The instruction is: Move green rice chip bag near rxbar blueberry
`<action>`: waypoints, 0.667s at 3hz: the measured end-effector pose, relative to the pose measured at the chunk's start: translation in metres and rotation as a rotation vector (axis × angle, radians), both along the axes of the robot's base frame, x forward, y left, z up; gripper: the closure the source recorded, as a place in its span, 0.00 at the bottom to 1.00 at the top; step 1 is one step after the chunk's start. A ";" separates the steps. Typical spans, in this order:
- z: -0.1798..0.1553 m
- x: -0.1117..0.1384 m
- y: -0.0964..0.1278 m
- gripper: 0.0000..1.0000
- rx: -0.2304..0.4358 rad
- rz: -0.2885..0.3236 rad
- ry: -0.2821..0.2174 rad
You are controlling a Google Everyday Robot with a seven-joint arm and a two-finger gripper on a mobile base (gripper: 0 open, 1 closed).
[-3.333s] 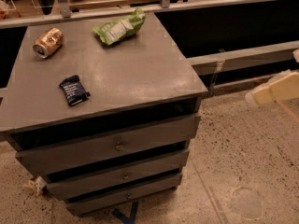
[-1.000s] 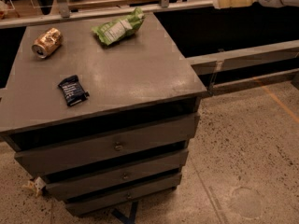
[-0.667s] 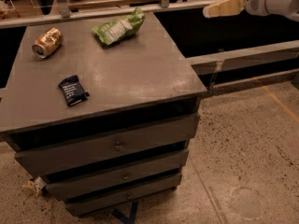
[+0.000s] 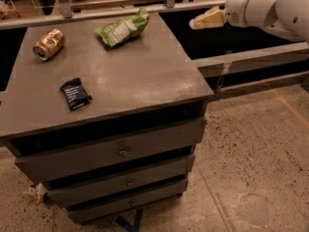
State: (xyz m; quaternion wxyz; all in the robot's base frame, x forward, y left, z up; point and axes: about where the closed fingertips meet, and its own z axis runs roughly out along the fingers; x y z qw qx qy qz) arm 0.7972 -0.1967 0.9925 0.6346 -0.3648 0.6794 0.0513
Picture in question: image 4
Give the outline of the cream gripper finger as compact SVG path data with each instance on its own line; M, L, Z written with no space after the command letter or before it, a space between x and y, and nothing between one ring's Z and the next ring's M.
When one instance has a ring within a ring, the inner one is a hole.
M209 27L209 19L206 16L196 16L189 21L189 26L193 30L205 29Z

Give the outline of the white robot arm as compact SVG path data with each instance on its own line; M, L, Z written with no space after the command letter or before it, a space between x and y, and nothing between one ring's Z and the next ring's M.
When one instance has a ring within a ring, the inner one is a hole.
M309 43L309 0L226 0L189 21L193 30L256 27L278 38Z

